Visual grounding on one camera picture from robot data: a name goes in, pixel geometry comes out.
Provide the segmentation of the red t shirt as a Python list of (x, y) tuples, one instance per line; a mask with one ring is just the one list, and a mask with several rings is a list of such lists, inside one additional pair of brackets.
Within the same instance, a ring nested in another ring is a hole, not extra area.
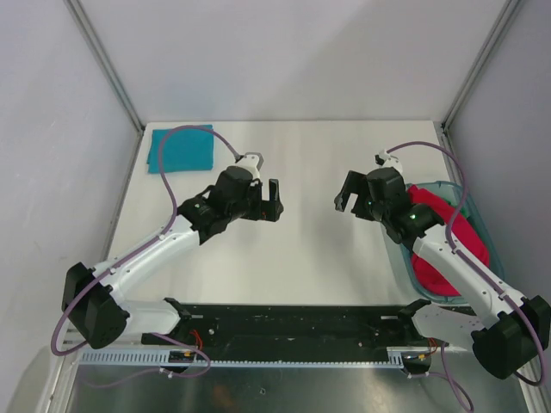
[[(447, 224), (450, 221), (455, 207), (444, 198), (439, 197), (426, 188), (413, 185), (407, 190), (411, 202), (425, 204), (432, 208)], [(459, 240), (487, 267), (490, 263), (490, 254), (472, 225), (463, 213), (453, 223), (452, 232)], [(444, 277), (433, 268), (426, 260), (412, 254), (410, 258), (415, 277), (422, 288), (429, 293), (443, 297), (459, 297), (460, 294)]]

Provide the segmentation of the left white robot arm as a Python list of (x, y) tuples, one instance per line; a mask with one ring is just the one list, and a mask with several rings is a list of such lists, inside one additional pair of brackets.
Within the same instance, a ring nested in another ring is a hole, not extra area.
[(282, 212), (279, 182), (269, 180), (269, 198), (252, 167), (229, 166), (215, 184), (184, 201), (168, 223), (123, 257), (86, 268), (81, 262), (66, 274), (62, 310), (94, 349), (120, 336), (160, 334), (184, 342), (190, 315), (175, 299), (132, 301), (129, 292), (169, 261), (202, 246), (237, 219), (276, 222)]

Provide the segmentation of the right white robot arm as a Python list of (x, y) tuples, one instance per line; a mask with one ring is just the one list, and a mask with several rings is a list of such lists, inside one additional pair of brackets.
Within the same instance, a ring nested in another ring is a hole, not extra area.
[(368, 174), (349, 171), (335, 198), (336, 210), (357, 196), (352, 213), (381, 223), (397, 244), (428, 262), (467, 301), (472, 316), (423, 304), (399, 320), (397, 334), (407, 345), (427, 336), (473, 351), (494, 377), (506, 379), (548, 348), (550, 305), (526, 298), (499, 279), (449, 231), (449, 223), (425, 203), (414, 203), (393, 167)]

